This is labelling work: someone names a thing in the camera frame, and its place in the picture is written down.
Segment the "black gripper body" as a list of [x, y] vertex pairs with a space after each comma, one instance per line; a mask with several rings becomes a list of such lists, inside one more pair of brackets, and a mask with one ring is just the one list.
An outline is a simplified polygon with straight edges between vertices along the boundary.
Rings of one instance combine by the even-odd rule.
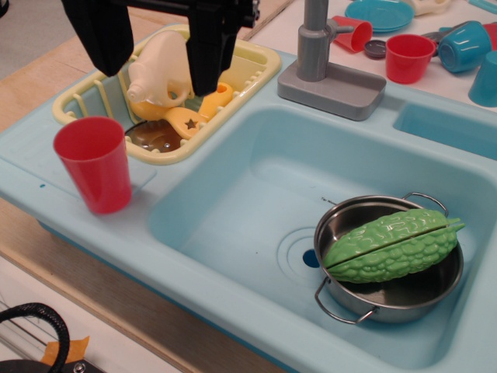
[[63, 1], [69, 19], [90, 19], [91, 16], [128, 18], [127, 7], [156, 12], [198, 17], [212, 12], [233, 20], [236, 26], [252, 28], [259, 19], [259, 1]]

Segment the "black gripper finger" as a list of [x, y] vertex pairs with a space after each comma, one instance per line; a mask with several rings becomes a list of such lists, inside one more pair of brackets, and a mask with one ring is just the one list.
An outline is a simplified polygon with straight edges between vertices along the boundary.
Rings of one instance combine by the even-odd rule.
[[115, 75], [134, 49], [127, 7], [65, 5], [64, 11], [95, 68]]
[[231, 14], [199, 14], [189, 17], [187, 41], [193, 91], [206, 96], [217, 89], [221, 74], [231, 65], [237, 28]]

